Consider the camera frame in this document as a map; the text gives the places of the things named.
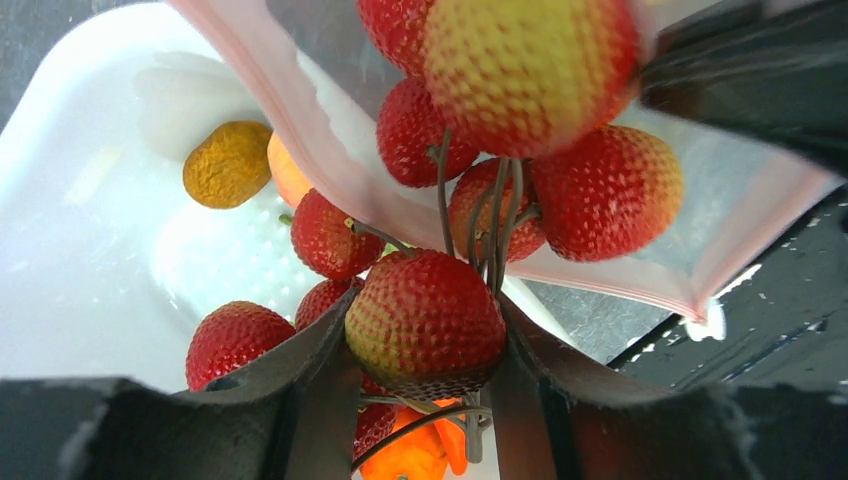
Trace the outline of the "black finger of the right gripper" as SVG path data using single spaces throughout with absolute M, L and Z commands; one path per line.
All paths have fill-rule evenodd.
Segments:
M 847 4 L 720 1 L 659 33 L 643 106 L 847 175 Z

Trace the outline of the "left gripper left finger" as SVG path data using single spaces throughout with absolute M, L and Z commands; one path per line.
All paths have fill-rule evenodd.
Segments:
M 203 392 L 120 377 L 1 383 L 5 479 L 346 479 L 361 373 L 346 292 L 308 329 Z

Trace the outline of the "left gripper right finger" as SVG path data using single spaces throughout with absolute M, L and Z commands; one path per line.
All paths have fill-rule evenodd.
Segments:
M 501 297 L 507 349 L 490 383 L 504 479 L 843 479 L 840 385 L 706 384 L 622 375 Z

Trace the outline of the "white plastic basket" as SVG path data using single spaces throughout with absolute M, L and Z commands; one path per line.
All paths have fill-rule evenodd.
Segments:
M 204 315 L 249 300 L 293 316 L 319 278 L 276 190 L 211 210 L 182 186 L 188 153 L 238 119 L 262 113 L 168 5 L 101 13 L 46 55 L 1 136 L 1 383 L 183 392 Z

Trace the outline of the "clear zip top bag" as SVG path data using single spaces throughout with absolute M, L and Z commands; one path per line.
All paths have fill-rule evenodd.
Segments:
M 369 41 L 360 1 L 177 1 L 174 8 L 235 70 L 296 165 L 330 202 L 414 245 L 444 249 L 437 189 L 384 168 L 374 138 L 384 97 L 403 78 Z M 838 178 L 785 150 L 638 107 L 652 42 L 631 2 L 641 57 L 611 131 L 527 149 L 544 244 L 511 275 L 610 294 L 686 318 L 720 337 L 718 292 Z

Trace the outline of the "strawberry bunch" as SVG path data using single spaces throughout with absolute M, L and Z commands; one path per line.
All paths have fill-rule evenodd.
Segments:
M 369 41 L 403 78 L 374 138 L 387 173 L 437 189 L 445 249 L 399 246 L 318 188 L 294 215 L 300 256 L 325 276 L 367 270 L 348 312 L 369 376 L 411 405 L 468 395 L 505 347 L 503 267 L 545 241 L 527 149 L 611 131 L 641 57 L 629 1 L 360 1 Z

